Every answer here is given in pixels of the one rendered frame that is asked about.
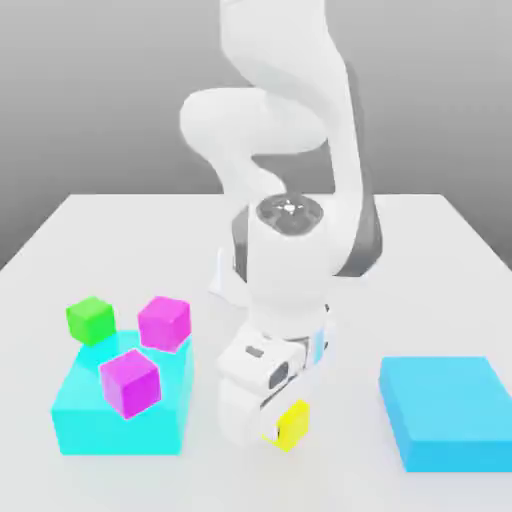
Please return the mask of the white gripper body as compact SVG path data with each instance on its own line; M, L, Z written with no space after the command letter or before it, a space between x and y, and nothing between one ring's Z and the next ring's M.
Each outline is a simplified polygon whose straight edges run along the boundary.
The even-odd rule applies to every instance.
M293 378L267 397L257 395L228 377L220 379L218 420L223 435L238 446L261 438L270 442L284 439L285 416L292 410L308 409L311 390L306 377Z

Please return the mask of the small yellow cube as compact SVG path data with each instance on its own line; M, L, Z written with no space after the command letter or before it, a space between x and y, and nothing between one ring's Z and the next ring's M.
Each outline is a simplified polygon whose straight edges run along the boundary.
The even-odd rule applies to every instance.
M281 451L290 452L308 433L310 424L310 404L297 400L279 418L273 418L260 437Z

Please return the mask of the small magenta cube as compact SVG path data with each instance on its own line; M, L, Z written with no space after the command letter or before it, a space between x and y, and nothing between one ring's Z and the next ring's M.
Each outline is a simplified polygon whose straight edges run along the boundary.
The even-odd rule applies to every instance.
M154 297L137 315L144 347L176 353L191 334L188 302L165 296Z
M125 420L162 399L159 368L137 349L101 364L99 374L105 400Z

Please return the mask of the small green cube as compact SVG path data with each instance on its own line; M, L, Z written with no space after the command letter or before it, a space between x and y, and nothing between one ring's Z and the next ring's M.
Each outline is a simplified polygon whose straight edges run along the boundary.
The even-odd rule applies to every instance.
M91 296L66 308L71 336L86 346L94 346L116 332L111 304Z

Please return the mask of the large cyan box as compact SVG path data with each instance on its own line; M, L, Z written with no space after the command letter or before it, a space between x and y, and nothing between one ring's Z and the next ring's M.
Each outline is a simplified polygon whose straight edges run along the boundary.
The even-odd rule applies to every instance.
M131 419L107 403L99 365L137 349L160 372L162 399ZM178 455L194 380L192 339L176 353L143 347L139 333L121 330L93 347L82 346L51 408L63 455Z

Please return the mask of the large blue box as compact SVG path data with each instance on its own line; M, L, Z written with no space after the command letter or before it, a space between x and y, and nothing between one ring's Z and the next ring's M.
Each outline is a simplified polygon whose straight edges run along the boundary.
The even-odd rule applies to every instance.
M406 471L512 473L512 395L487 358L385 357L379 388Z

